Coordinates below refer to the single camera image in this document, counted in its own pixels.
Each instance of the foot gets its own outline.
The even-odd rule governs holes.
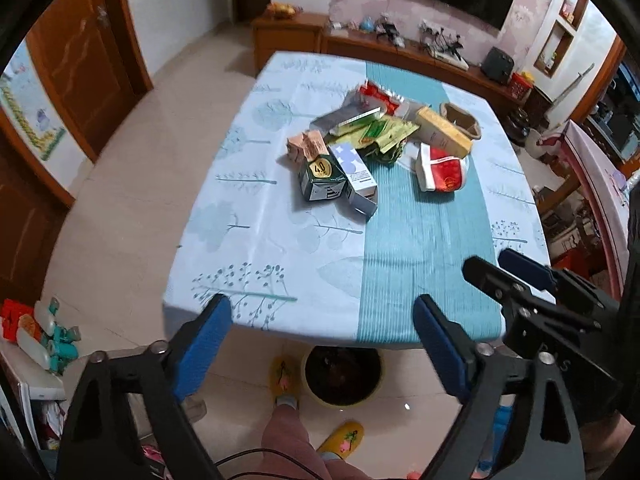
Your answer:
[[[318,448],[318,453],[335,453],[342,459],[346,459],[362,442],[364,428],[355,420],[348,420],[335,430],[327,440]]]
[[[279,356],[271,362],[269,388],[273,402],[279,396],[300,396],[300,363],[291,356]]]

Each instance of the tiled floor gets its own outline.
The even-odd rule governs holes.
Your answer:
[[[207,36],[169,63],[113,136],[63,227],[44,297],[79,324],[83,354],[162,338],[161,297],[176,245],[214,154],[254,83],[249,30]],[[257,447],[271,411],[266,373],[283,352],[309,345],[235,328],[202,387],[209,413],[196,431],[214,459]],[[446,396],[425,353],[383,351],[386,375],[373,399],[340,412],[304,397],[301,414],[319,445],[346,418],[366,437],[350,462],[374,478],[422,470],[458,403]],[[257,457],[225,466],[247,470]]]

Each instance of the teal striped tablecloth section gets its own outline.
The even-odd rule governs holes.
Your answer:
[[[447,102],[442,83],[377,63],[367,78],[434,109]],[[492,232],[471,158],[465,187],[423,193],[415,175],[398,164],[371,168],[378,211],[367,223],[357,340],[414,344],[411,319],[420,294],[431,294],[444,314],[472,338],[500,335],[499,305],[462,277],[473,254],[495,261]]]

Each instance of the pink tablecloth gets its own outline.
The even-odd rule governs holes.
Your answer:
[[[573,121],[564,127],[561,150],[580,181],[602,236],[611,295],[619,300],[626,275],[629,251],[626,246],[629,208],[613,181],[616,168],[604,152]]]

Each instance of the bolt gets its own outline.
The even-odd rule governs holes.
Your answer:
[[[556,359],[549,352],[540,352],[538,354],[538,359],[540,359],[545,365],[552,365],[556,362]]]
[[[149,345],[152,354],[164,354],[169,349],[169,343],[164,340],[155,341]]]
[[[492,347],[489,343],[478,343],[476,345],[476,350],[480,355],[484,355],[489,357],[494,354],[494,347]]]
[[[89,361],[91,361],[92,363],[101,363],[102,361],[105,361],[107,359],[107,352],[104,352],[102,350],[98,350],[95,351],[94,353],[92,353],[89,357]]]

